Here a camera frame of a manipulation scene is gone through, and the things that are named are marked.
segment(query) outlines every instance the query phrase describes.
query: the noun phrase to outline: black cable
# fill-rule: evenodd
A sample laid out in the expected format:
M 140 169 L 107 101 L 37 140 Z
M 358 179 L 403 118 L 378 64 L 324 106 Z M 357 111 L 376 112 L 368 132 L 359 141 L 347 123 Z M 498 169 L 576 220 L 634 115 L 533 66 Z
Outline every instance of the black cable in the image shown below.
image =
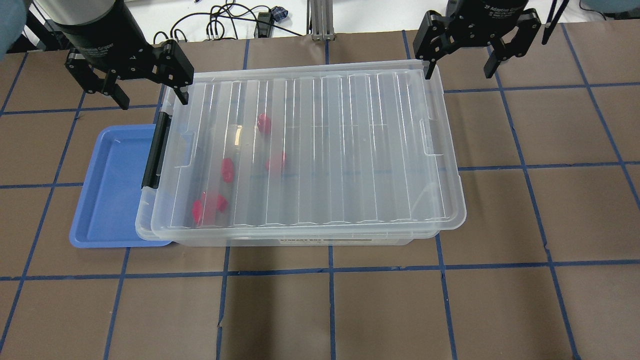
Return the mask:
M 60 42 L 60 39 L 58 38 L 58 35 L 56 34 L 56 30 L 54 30 L 53 26 L 47 22 L 47 18 L 44 17 L 44 15 L 40 11 L 40 9 L 38 8 L 38 5 L 36 5 L 36 3 L 33 3 L 33 7 L 36 8 L 36 11 L 40 14 L 40 16 L 42 16 L 42 20 L 44 21 L 44 23 L 49 25 L 49 29 L 51 29 L 51 33 L 52 33 L 53 37 L 56 38 L 56 41 L 58 42 L 58 45 L 60 46 L 60 49 L 62 49 L 62 43 Z
M 551 36 L 551 33 L 554 32 L 554 29 L 556 28 L 558 21 L 560 21 L 560 16 L 564 12 L 564 9 L 566 9 L 566 6 L 568 4 L 569 4 L 569 0 L 563 0 L 563 2 L 560 4 L 560 7 L 558 8 L 558 11 L 556 13 L 556 16 L 554 16 L 554 19 L 551 20 L 549 27 L 545 28 L 542 34 L 542 45 L 546 45 L 547 42 L 549 41 L 549 37 Z
M 215 36 L 214 36 L 214 34 L 212 34 L 212 33 L 210 33 L 210 32 L 209 32 L 209 28 L 210 28 L 210 25 L 211 25 L 211 23 L 212 23 L 212 22 L 216 22 L 216 34 L 215 34 Z M 211 37 L 213 37 L 213 39 L 212 39 L 212 40 L 217 40 L 217 39 L 216 39 L 216 36 L 218 36 L 218 29 L 217 29 L 217 25 L 218 25 L 218 24 L 220 24 L 220 26 L 222 26 L 222 34 L 220 35 L 220 37 L 219 37 L 219 38 L 223 38 L 223 37 L 225 37 L 225 25 L 224 25 L 224 24 L 222 24 L 222 22 L 220 22 L 220 20 L 218 20 L 218 19 L 213 19 L 213 20 L 212 20 L 212 21 L 210 21 L 210 22 L 209 22 L 209 24 L 207 25 L 207 37 L 209 37 L 209 35 L 211 35 Z
M 307 35 L 311 34 L 311 1 L 307 0 Z
M 210 13 L 204 13 L 204 12 L 197 12 L 197 13 L 190 13 L 190 14 L 188 14 L 188 15 L 185 15 L 185 16 L 181 17 L 178 21 L 176 21 L 176 22 L 175 22 L 175 24 L 173 24 L 173 26 L 171 27 L 171 31 L 170 31 L 170 33 L 173 33 L 173 30 L 175 29 L 175 27 L 176 27 L 176 26 L 177 26 L 181 21 L 183 21 L 184 19 L 187 19 L 187 18 L 189 18 L 189 17 L 195 16 L 195 15 L 211 15 L 211 14 L 210 14 Z M 219 15 L 218 17 L 222 17 L 222 18 L 224 18 L 224 19 L 231 19 L 231 17 L 229 17 L 229 16 L 224 16 L 224 15 Z M 265 24 L 265 25 L 271 26 L 272 28 L 276 28 L 276 29 L 280 29 L 280 30 L 282 30 L 282 31 L 286 31 L 286 32 L 288 32 L 288 33 L 290 33 L 290 34 L 293 34 L 293 35 L 298 35 L 299 37 L 301 37 L 301 36 L 302 36 L 302 34 L 298 34 L 298 33 L 297 33 L 297 32 L 295 32 L 295 31 L 291 31 L 291 30 L 289 30 L 289 29 L 285 29 L 285 28 L 283 28 L 283 27 L 281 27 L 281 26 L 277 26 L 277 25 L 270 24 L 270 23 L 268 23 L 268 22 L 266 22 L 266 21 L 254 20 L 254 19 L 245 19 L 245 18 L 242 18 L 242 17 L 233 17 L 233 19 L 235 19 L 235 20 L 243 20 L 243 21 L 253 21 L 253 22 L 257 22 L 257 23 L 259 23 L 259 24 Z
M 606 17 L 603 13 L 601 13 L 601 12 L 599 12 L 599 11 L 596 11 L 596 10 L 593 10 L 593 9 L 585 9 L 585 8 L 583 8 L 583 7 L 582 7 L 582 0 L 578 1 L 578 6 L 580 7 L 580 9 L 581 9 L 581 10 L 584 10 L 584 11 L 586 11 L 586 12 L 595 12 L 595 13 L 600 14 L 600 16 L 602 16 L 602 18 L 604 19 L 604 21 L 607 21 L 607 17 Z
M 244 13 L 242 13 L 242 14 L 239 14 L 239 15 L 233 14 L 231 12 L 231 8 L 233 6 L 240 6 L 241 8 L 244 8 L 246 11 Z M 215 8 L 219 8 L 220 10 L 217 13 L 214 13 L 213 10 Z M 225 1 L 225 4 L 223 6 L 214 5 L 214 6 L 211 7 L 211 10 L 209 10 L 209 12 L 211 13 L 210 19 L 217 18 L 219 15 L 221 15 L 222 13 L 226 12 L 230 17 L 232 17 L 231 18 L 231 25 L 234 28 L 234 34 L 236 35 L 236 39 L 238 39 L 239 37 L 238 37 L 238 32 L 237 32 L 237 29 L 236 29 L 236 24 L 234 22 L 234 19 L 242 17 L 242 16 L 245 16 L 246 14 L 250 13 L 255 20 L 258 20 L 258 17 L 253 12 L 254 10 L 256 10 L 258 8 L 266 8 L 267 11 L 269 11 L 269 12 L 271 11 L 271 8 L 266 6 L 266 5 L 257 5 L 257 6 L 254 6 L 253 8 L 249 9 L 249 7 L 247 7 L 245 5 L 237 4 L 235 2 L 235 0 L 233 0 L 232 2 L 228 2 L 228 0 L 227 0 L 227 1 Z M 209 31 L 213 32 L 213 29 L 211 29 L 211 23 L 209 23 L 208 27 L 209 27 Z
M 168 36 L 164 31 L 158 31 L 158 32 L 154 35 L 154 44 L 156 43 L 156 38 L 157 38 L 157 36 L 158 36 L 158 35 L 160 35 L 160 34 L 164 35 L 164 38 L 165 38 L 166 40 L 169 40 L 169 36 Z
M 180 29 L 173 30 L 173 38 L 178 40 L 178 31 L 180 31 L 182 33 L 182 37 L 184 38 L 184 42 L 189 42 L 189 40 L 187 40 L 187 36 L 184 34 L 184 31 L 182 31 Z
M 229 12 L 229 10 L 225 8 L 225 6 L 227 6 L 227 5 L 233 5 L 233 3 L 225 3 L 223 6 L 220 6 L 220 5 L 214 5 L 214 6 L 212 6 L 212 7 L 211 7 L 211 9 L 209 10 L 209 14 L 210 14 L 210 15 L 209 15 L 209 23 L 207 24 L 207 29 L 206 29 L 206 30 L 207 30 L 207 34 L 208 34 L 208 33 L 211 33 L 211 34 L 213 35 L 213 33 L 214 33 L 214 31 L 215 31 L 216 36 L 218 36 L 218 24 L 220 24 L 220 25 L 222 26 L 222 22 L 220 22 L 220 21 L 218 20 L 218 15 L 219 15 L 223 10 L 224 10 L 224 11 L 226 11 L 226 13 L 227 13 L 227 14 L 232 15 L 232 14 Z M 219 8 L 220 10 L 218 10 L 218 12 L 214 13 L 214 12 L 213 12 L 213 10 L 214 10 L 215 8 Z M 212 27 L 211 27 L 211 24 L 214 22 L 213 20 L 215 20 L 215 21 L 216 21 L 216 22 L 215 22 L 215 24 L 216 24 L 216 25 L 215 25 L 215 27 L 214 27 L 214 28 L 212 28 Z M 237 32 L 237 29 L 236 29 L 236 24 L 235 24 L 235 22 L 233 21 L 233 19 L 231 19 L 231 26 L 233 26 L 234 34 L 236 35 L 236 39 L 237 39 L 237 38 L 238 38 L 238 32 Z M 224 33 L 224 31 L 223 31 L 223 33 L 222 33 L 222 35 L 220 35 L 220 37 L 224 37 L 224 36 L 225 36 L 225 33 Z
M 220 17 L 224 17 L 224 18 L 226 18 L 226 19 L 231 19 L 231 18 L 230 18 L 230 17 L 228 17 L 228 16 L 222 16 L 222 15 L 220 15 Z M 297 33 L 297 32 L 295 32 L 295 31 L 291 31 L 291 30 L 289 30 L 289 29 L 285 29 L 285 28 L 283 28 L 283 27 L 281 27 L 281 26 L 277 26 L 277 25 L 270 24 L 270 23 L 268 23 L 268 22 L 266 22 L 266 21 L 262 21 L 262 20 L 254 20 L 254 19 L 245 19 L 244 17 L 236 17 L 235 19 L 236 19 L 236 20 L 243 20 L 243 21 L 254 21 L 254 22 L 257 22 L 257 23 L 259 23 L 259 24 L 265 24 L 265 25 L 271 26 L 272 28 L 276 28 L 276 29 L 280 29 L 280 30 L 282 30 L 282 31 L 286 31 L 286 32 L 288 32 L 288 33 L 290 33 L 290 34 L 297 35 L 297 36 L 299 36 L 299 37 L 303 36 L 302 34 L 298 34 L 298 33 Z
M 551 20 L 554 17 L 554 12 L 556 12 L 556 4 L 557 4 L 557 0 L 553 0 L 551 2 L 551 9 L 549 9 L 549 15 L 547 16 L 547 24 L 551 22 Z

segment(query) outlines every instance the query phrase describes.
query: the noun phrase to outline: metal frame leg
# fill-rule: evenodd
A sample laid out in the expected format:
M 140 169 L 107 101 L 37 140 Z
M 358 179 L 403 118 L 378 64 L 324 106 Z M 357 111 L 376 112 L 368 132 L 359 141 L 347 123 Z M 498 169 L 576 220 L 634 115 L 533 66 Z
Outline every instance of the metal frame leg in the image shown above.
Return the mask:
M 333 0 L 309 0 L 311 38 L 316 41 L 333 40 Z

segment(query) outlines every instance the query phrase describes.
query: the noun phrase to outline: blue plastic tray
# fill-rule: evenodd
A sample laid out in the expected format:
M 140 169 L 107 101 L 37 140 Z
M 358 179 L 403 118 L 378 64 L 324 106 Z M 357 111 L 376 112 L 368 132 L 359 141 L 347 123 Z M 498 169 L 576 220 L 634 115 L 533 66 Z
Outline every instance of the blue plastic tray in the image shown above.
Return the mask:
M 136 234 L 140 184 L 155 125 L 111 126 L 98 136 L 71 225 L 75 247 L 155 247 Z

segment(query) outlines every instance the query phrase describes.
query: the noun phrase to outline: blue fabric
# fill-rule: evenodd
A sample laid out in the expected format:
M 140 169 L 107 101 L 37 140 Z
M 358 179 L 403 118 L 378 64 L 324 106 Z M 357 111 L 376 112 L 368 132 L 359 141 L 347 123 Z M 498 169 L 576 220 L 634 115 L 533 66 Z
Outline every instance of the blue fabric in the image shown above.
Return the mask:
M 280 22 L 282 19 L 286 18 L 289 15 L 289 11 L 282 6 L 276 6 L 271 9 L 271 14 L 273 15 L 273 20 L 276 20 L 276 22 Z
M 27 22 L 27 10 L 22 0 L 0 1 L 0 60 L 18 39 Z
M 582 3 L 601 13 L 620 13 L 640 6 L 640 0 L 582 0 Z

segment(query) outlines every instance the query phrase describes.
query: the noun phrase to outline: red object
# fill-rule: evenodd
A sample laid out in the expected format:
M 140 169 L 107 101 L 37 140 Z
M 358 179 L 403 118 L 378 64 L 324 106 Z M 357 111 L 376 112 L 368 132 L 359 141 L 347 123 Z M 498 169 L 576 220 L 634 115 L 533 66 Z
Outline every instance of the red object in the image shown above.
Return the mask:
M 200 199 L 193 202 L 193 207 L 191 208 L 191 214 L 193 214 L 193 221 L 197 225 L 202 225 L 203 210 L 204 210 L 204 206 L 202 205 L 202 201 L 200 201 Z
M 258 115 L 258 130 L 265 135 L 271 133 L 271 119 L 267 114 Z
M 227 201 L 222 195 L 218 195 L 215 208 L 211 206 L 205 206 L 206 203 L 207 193 L 205 192 L 202 193 L 198 200 L 193 202 L 191 214 L 193 215 L 193 221 L 195 221 L 196 225 L 198 226 L 202 224 L 213 224 L 216 219 L 216 210 L 223 213 L 229 205 L 229 201 Z
M 282 152 L 282 162 L 279 164 L 276 164 L 276 168 L 280 168 L 280 171 L 284 170 L 284 165 L 285 162 L 287 161 L 287 155 L 284 153 L 284 151 Z M 267 162 L 264 164 L 264 168 L 267 169 L 267 171 L 269 171 L 269 166 L 270 166 L 271 160 L 267 159 Z
M 216 202 L 216 208 L 218 211 L 224 213 L 228 205 L 229 201 L 227 201 L 224 196 L 218 195 L 218 201 Z
M 235 170 L 234 162 L 231 158 L 222 159 L 222 180 L 225 183 L 230 183 L 234 180 Z

